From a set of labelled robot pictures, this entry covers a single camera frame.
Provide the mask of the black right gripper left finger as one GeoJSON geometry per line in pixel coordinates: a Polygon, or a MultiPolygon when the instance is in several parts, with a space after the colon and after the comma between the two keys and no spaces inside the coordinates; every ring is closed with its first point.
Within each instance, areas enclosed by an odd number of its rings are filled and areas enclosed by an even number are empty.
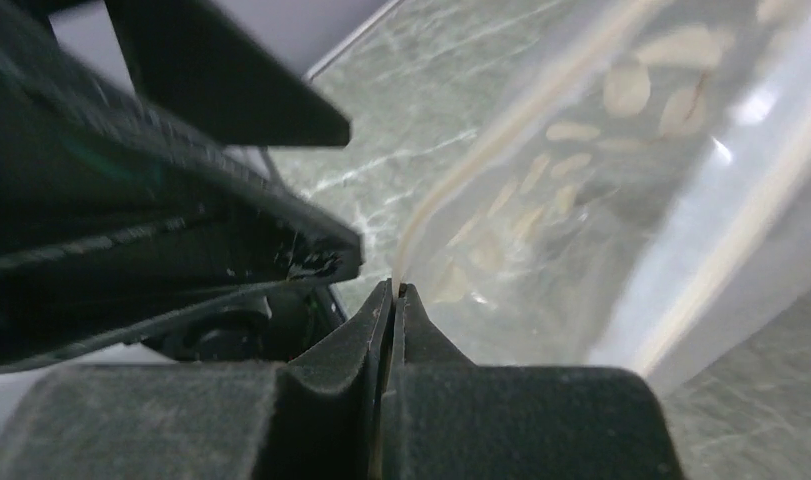
{"type": "Polygon", "coordinates": [[[276,370],[257,478],[370,478],[392,325],[385,280],[351,319],[276,370]]]}

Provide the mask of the clear spotted zip top bag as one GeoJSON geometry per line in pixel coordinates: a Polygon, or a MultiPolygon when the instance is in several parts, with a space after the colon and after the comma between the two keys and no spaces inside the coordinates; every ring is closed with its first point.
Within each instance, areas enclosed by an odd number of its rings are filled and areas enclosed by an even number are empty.
{"type": "Polygon", "coordinates": [[[583,1],[392,264],[482,364],[666,394],[811,290],[811,1],[583,1]]]}

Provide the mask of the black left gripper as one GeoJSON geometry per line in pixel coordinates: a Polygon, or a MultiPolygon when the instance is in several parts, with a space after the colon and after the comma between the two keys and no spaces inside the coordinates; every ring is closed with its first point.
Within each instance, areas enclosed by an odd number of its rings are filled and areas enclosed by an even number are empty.
{"type": "Polygon", "coordinates": [[[212,1],[106,4],[133,83],[63,50],[66,1],[0,1],[0,374],[355,278],[359,234],[243,162],[349,120],[212,1]]]}

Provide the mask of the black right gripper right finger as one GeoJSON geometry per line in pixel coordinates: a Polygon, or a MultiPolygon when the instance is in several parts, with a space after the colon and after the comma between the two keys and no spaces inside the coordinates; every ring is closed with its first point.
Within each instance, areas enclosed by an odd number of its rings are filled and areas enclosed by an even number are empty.
{"type": "Polygon", "coordinates": [[[619,368],[477,366],[413,287],[381,401],[385,479],[680,479],[660,403],[619,368]]]}

